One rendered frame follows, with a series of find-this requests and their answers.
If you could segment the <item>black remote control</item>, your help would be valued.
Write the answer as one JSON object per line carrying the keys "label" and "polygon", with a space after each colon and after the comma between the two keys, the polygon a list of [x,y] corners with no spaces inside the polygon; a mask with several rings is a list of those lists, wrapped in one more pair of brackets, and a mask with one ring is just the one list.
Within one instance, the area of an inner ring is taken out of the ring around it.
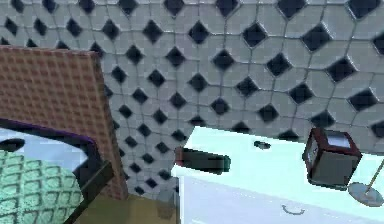
{"label": "black remote control", "polygon": [[231,159],[227,155],[178,147],[175,149],[175,164],[184,168],[221,175],[230,171]]}

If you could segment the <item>pale blue nightstand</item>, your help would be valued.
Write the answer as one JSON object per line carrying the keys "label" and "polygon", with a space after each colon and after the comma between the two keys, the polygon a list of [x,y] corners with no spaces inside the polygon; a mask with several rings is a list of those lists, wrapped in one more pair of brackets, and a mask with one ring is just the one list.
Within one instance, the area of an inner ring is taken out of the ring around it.
{"label": "pale blue nightstand", "polygon": [[310,184],[303,143],[196,127],[183,148],[227,155],[231,165],[216,175],[175,164],[181,224],[384,224],[384,205]]}

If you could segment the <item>dark red cube alarm clock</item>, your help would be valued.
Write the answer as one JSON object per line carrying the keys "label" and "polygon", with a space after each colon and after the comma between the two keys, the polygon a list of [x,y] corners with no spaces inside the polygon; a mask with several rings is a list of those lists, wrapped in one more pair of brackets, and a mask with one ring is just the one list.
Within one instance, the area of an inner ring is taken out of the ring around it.
{"label": "dark red cube alarm clock", "polygon": [[347,132],[312,128],[302,154],[312,185],[346,191],[362,153]]}

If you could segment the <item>bed with green blanket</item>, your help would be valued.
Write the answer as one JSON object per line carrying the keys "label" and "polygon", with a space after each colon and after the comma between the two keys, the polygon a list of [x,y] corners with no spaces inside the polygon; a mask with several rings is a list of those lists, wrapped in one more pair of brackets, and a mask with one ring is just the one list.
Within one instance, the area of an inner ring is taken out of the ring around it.
{"label": "bed with green blanket", "polygon": [[0,118],[0,224],[74,224],[113,177],[92,139]]}

